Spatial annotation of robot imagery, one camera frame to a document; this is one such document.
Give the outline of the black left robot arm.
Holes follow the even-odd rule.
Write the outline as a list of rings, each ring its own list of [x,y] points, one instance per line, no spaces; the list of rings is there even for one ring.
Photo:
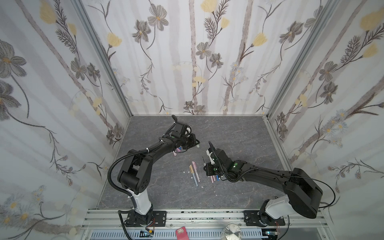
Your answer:
[[[110,186],[127,195],[133,203],[132,210],[118,211],[123,228],[146,227],[155,223],[154,207],[147,191],[154,163],[179,148],[186,152],[200,144],[190,125],[178,121],[174,115],[172,118],[173,125],[155,144],[138,151],[130,150],[115,160],[108,170]]]

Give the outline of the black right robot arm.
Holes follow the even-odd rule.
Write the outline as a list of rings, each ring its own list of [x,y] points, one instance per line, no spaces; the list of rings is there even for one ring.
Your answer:
[[[232,161],[224,150],[212,143],[207,150],[210,163],[204,166],[207,176],[219,176],[231,183],[253,182],[284,193],[277,199],[265,200],[257,213],[245,216],[245,223],[257,227],[278,225],[278,220],[291,214],[315,219],[321,209],[323,190],[319,180],[309,177],[302,169],[279,171],[252,165],[246,161]]]

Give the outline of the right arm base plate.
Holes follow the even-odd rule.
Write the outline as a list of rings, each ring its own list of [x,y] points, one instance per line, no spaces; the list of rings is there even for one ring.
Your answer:
[[[248,227],[277,227],[285,226],[286,222],[283,217],[278,219],[272,219],[265,213],[259,213],[260,211],[243,211],[244,222]]]

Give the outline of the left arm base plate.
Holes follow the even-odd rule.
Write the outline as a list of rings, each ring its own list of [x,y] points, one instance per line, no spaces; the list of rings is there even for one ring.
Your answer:
[[[136,211],[129,211],[127,217],[123,217],[126,227],[164,227],[167,220],[166,211],[149,211],[146,215],[140,215]]]

